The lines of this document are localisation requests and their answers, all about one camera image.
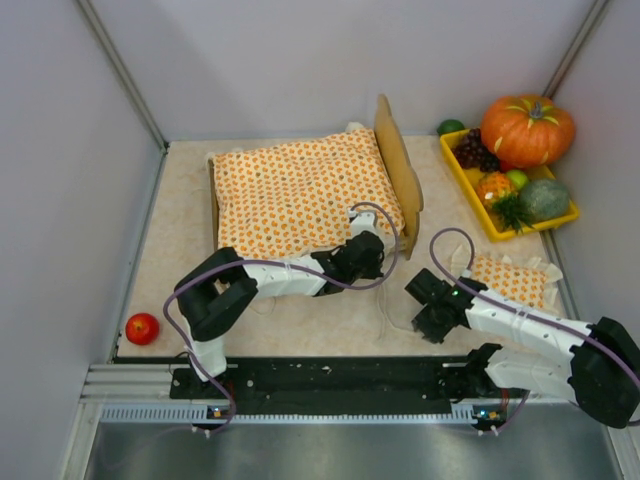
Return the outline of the wooden pet bed frame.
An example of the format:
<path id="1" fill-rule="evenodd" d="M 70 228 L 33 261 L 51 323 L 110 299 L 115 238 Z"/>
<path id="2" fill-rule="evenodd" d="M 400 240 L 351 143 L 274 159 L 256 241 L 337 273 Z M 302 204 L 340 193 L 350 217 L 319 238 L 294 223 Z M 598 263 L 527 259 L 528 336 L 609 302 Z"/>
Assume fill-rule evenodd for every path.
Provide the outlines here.
<path id="1" fill-rule="evenodd" d="M 271 147 L 207 156 L 213 245 L 249 258 L 329 250 L 352 236 L 347 211 L 382 207 L 386 248 L 411 256 L 422 189 L 385 96 L 374 125 Z"/>

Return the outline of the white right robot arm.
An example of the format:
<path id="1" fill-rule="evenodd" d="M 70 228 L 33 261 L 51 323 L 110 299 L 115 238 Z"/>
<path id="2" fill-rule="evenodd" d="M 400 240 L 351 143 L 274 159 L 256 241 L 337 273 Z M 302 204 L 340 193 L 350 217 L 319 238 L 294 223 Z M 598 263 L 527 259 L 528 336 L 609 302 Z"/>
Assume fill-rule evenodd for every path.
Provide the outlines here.
<path id="1" fill-rule="evenodd" d="M 518 351 L 485 348 L 480 368 L 495 386 L 564 399 L 611 428 L 635 423 L 639 347 L 618 321 L 557 317 L 509 300 L 469 277 L 448 284 L 427 269 L 405 289 L 421 306 L 412 324 L 431 343 L 464 327 L 520 345 Z"/>

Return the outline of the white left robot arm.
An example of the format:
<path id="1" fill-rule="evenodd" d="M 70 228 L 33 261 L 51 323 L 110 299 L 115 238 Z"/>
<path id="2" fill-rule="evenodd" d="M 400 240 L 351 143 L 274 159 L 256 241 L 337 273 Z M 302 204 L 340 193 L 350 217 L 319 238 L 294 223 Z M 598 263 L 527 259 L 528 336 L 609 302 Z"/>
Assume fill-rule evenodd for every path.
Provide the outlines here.
<path id="1" fill-rule="evenodd" d="M 303 295 L 322 297 L 352 289 L 358 280 L 379 284 L 385 246 L 363 231 L 328 251 L 285 260 L 249 260 L 224 247 L 174 287 L 173 296 L 187 331 L 182 334 L 191 366 L 202 382 L 224 373 L 224 335 L 255 300 Z"/>

